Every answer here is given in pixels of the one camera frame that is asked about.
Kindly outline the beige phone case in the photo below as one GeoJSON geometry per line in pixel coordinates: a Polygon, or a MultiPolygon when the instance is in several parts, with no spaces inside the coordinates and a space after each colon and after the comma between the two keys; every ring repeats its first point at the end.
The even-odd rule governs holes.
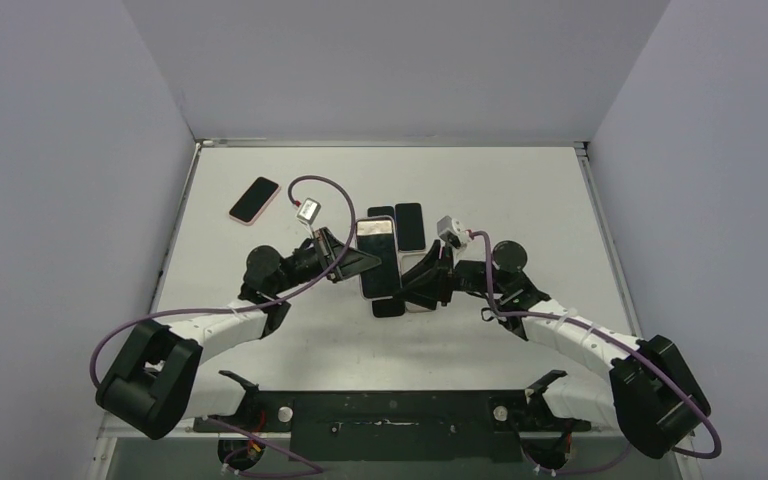
{"type": "Polygon", "coordinates": [[[408,254],[402,259],[402,287],[396,294],[412,311],[435,311],[438,305],[439,252],[408,254]]]}

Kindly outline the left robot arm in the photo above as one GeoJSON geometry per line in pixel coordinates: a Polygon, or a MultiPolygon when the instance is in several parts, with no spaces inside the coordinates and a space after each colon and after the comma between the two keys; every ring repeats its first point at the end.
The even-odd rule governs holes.
{"type": "Polygon", "coordinates": [[[290,255],[269,245],[246,259],[238,298],[224,308],[180,309],[177,321],[156,313],[135,322],[103,377],[95,377],[96,404],[156,440],[189,418],[219,415],[242,431],[257,420],[259,405],[247,396],[256,384],[203,364],[243,343],[274,333],[291,305],[292,291],[334,283],[380,266],[380,257],[338,240],[328,228],[314,232],[290,255]]]}

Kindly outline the black smartphone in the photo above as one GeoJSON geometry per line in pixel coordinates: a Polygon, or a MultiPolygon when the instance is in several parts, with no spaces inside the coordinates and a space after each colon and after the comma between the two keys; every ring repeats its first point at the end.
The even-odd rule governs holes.
{"type": "Polygon", "coordinates": [[[400,203],[394,207],[396,238],[400,252],[426,248],[423,211],[420,203],[400,203]]]}

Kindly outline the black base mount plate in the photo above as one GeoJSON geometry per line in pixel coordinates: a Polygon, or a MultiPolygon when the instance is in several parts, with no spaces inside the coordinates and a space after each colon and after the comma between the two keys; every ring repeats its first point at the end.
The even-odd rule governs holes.
{"type": "Polygon", "coordinates": [[[286,434],[292,452],[315,462],[516,462],[516,436],[551,447],[563,433],[591,429],[586,421],[528,405],[520,390],[262,391],[222,420],[222,426],[198,420],[194,427],[286,434]]]}

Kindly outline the black phone case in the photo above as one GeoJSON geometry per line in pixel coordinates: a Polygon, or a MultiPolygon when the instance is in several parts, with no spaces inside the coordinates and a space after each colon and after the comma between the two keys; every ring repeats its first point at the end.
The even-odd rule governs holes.
{"type": "Polygon", "coordinates": [[[374,318],[395,318],[406,313],[406,305],[400,299],[376,299],[371,301],[371,311],[374,318]]]}

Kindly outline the aluminium table frame rail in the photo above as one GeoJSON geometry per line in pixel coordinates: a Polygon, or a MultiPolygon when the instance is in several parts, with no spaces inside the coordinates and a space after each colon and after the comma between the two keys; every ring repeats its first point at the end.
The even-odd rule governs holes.
{"type": "Polygon", "coordinates": [[[588,141],[565,140],[528,140],[528,139],[487,139],[467,137],[404,137],[384,139],[278,139],[278,138],[206,138],[196,143],[193,158],[197,159],[205,150],[224,148],[484,148],[484,147],[511,147],[511,148],[537,148],[559,147],[572,148],[578,157],[588,155],[588,141]]]}

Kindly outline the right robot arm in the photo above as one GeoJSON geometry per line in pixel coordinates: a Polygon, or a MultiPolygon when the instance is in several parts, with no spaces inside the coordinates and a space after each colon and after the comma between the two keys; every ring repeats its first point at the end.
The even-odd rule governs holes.
{"type": "Polygon", "coordinates": [[[552,374],[525,391],[525,414],[537,428],[561,419],[584,420],[617,430],[640,453],[660,459],[679,452],[699,426],[711,436],[711,459],[722,441],[710,421],[711,406],[677,346],[656,335],[644,340],[616,332],[563,307],[525,273],[526,250],[513,241],[486,246],[485,258],[456,260],[451,246],[435,241],[401,276],[398,297],[433,310],[456,292],[486,301],[483,314],[519,338],[545,346],[586,368],[595,380],[552,374]]]}

